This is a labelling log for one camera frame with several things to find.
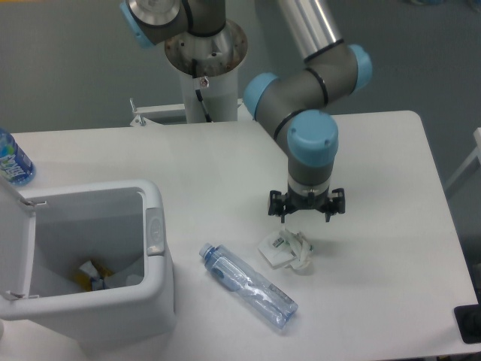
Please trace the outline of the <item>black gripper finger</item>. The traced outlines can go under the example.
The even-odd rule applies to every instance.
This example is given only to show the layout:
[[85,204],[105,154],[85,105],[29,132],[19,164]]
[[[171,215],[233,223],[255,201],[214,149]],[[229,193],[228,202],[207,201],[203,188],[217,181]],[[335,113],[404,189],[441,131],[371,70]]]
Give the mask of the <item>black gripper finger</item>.
[[280,218],[281,223],[285,223],[286,216],[290,214],[292,204],[288,193],[281,193],[271,190],[268,199],[268,215]]
[[321,212],[325,215],[325,221],[329,222],[331,217],[336,214],[345,213],[345,189],[337,188],[332,190],[321,207]]

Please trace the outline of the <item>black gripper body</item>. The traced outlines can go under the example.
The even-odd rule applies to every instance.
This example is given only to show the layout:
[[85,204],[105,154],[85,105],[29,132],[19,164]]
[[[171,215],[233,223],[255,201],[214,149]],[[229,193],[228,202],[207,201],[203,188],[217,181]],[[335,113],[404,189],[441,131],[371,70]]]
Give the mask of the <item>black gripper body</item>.
[[303,210],[316,210],[321,213],[329,211],[329,186],[322,188],[298,187],[288,184],[285,212],[294,213]]

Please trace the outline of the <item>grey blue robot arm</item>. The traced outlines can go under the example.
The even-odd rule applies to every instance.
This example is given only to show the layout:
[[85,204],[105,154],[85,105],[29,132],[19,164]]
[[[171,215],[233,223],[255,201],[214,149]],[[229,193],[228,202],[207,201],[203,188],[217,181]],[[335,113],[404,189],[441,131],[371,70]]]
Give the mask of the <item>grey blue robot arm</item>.
[[236,120],[243,103],[287,155],[288,189],[270,192],[271,216],[301,210],[342,214],[345,192],[330,187],[338,128],[324,109],[369,83],[371,59],[362,47],[344,42],[324,1],[281,1],[279,6],[304,68],[285,79],[260,74],[243,93],[237,91],[237,71],[247,54],[247,37],[227,18],[225,2],[124,1],[119,7],[142,47],[165,48],[180,76],[189,123]]

